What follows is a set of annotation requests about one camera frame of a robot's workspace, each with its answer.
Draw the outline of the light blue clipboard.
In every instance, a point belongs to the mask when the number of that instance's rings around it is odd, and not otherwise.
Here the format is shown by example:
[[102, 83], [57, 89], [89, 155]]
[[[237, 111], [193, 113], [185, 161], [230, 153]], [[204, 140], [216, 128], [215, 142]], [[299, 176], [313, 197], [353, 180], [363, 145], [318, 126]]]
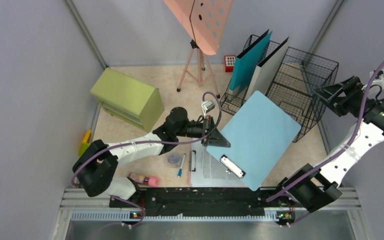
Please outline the light blue clipboard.
[[221, 130], [230, 147], [208, 146], [218, 161], [227, 157], [256, 191], [301, 130], [301, 125], [268, 97], [255, 91]]

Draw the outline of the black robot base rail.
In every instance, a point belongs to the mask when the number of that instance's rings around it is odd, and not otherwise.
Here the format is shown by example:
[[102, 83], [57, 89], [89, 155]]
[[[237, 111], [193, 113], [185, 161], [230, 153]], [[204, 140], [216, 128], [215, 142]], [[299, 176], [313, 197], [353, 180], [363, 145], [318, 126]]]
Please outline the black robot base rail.
[[256, 191], [243, 187], [144, 187], [129, 201], [144, 208], [147, 217], [260, 217], [269, 208], [302, 207], [286, 195], [267, 202], [274, 193], [270, 187]]

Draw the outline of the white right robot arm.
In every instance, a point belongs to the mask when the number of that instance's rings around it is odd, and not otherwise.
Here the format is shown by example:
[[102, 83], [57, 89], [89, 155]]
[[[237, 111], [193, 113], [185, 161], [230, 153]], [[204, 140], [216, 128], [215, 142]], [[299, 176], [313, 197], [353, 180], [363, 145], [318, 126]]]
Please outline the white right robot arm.
[[267, 202], [287, 206], [295, 199], [312, 213], [342, 195], [339, 186], [348, 171], [371, 148], [384, 142], [384, 98], [369, 99], [365, 90], [356, 76], [315, 89], [315, 95], [336, 115], [350, 113], [357, 122], [326, 159], [316, 166], [306, 164], [282, 180]]

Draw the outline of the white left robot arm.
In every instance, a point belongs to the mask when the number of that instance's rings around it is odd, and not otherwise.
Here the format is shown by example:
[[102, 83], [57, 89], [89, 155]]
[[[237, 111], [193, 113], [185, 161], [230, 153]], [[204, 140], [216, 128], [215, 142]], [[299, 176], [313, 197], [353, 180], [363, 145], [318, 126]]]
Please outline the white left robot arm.
[[191, 138], [190, 144], [230, 148], [231, 143], [217, 129], [212, 116], [189, 120], [183, 107], [173, 108], [165, 122], [152, 132], [129, 141], [104, 143], [93, 141], [72, 167], [74, 178], [88, 197], [101, 194], [120, 197], [129, 207], [140, 202], [140, 193], [132, 180], [116, 178], [117, 168], [149, 156], [166, 154], [182, 144], [179, 137]]

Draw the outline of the grey white file folder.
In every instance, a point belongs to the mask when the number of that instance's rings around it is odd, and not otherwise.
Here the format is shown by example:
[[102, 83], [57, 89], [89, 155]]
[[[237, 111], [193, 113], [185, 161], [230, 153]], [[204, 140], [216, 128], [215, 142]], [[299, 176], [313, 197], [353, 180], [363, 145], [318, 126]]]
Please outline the grey white file folder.
[[244, 97], [246, 101], [256, 91], [266, 95], [289, 48], [289, 40], [289, 36], [281, 43], [270, 40], [264, 50], [264, 58], [255, 67]]

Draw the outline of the teal file folder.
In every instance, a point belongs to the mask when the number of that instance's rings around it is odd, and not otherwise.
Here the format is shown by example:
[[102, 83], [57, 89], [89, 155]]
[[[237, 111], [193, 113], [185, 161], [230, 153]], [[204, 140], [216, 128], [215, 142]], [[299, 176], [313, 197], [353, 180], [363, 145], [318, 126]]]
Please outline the teal file folder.
[[245, 50], [236, 56], [231, 81], [227, 92], [238, 95], [247, 88], [252, 80], [255, 68], [262, 61], [266, 46], [271, 39], [272, 31], [267, 29], [256, 38]]

